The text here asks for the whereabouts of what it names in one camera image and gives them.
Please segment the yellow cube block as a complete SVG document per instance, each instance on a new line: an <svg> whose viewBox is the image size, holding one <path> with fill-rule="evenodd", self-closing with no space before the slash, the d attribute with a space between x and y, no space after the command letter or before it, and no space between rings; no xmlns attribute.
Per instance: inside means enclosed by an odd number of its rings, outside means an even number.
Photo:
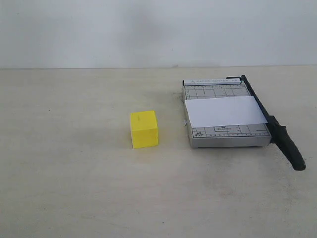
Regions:
<svg viewBox="0 0 317 238"><path fill-rule="evenodd" d="M131 113L130 131L134 149L157 146L159 130L155 111Z"/></svg>

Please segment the white paper sheet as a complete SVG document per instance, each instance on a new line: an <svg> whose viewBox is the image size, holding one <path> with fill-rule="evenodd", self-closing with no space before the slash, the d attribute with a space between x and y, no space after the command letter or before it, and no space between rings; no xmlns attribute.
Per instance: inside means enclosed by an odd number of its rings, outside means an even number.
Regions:
<svg viewBox="0 0 317 238"><path fill-rule="evenodd" d="M253 96L185 100L185 107L192 127L267 123Z"/></svg>

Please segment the black cutter blade arm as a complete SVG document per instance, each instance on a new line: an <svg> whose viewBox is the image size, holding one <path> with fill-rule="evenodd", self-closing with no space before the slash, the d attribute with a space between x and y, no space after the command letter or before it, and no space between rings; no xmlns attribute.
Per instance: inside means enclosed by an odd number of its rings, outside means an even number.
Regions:
<svg viewBox="0 0 317 238"><path fill-rule="evenodd" d="M295 171L304 171L306 169L306 164L304 161L303 156L301 155L299 149L289 136L287 129L285 126L282 126L279 124L278 120L275 118L275 116L270 115L263 104L261 103L260 99L256 95L255 91L253 90L252 86L248 82L246 76L233 76L233 77L227 77L226 79L240 79L241 81L244 81L244 84L246 85L248 91L252 96L254 96L259 108L261 109L267 123L266 126L271 134L271 141L270 143L275 144L280 151L284 154L284 156L287 158L287 160L292 165L293 169Z"/></svg>

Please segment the grey paper cutter base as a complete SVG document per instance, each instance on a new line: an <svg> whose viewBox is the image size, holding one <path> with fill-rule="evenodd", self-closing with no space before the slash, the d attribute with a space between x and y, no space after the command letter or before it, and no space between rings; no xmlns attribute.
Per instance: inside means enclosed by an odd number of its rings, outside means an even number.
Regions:
<svg viewBox="0 0 317 238"><path fill-rule="evenodd" d="M243 77L225 79L191 79L182 82L183 100L214 99L251 96ZM194 127L185 107L186 127L193 148L210 147L264 147L271 141L266 124L222 125Z"/></svg>

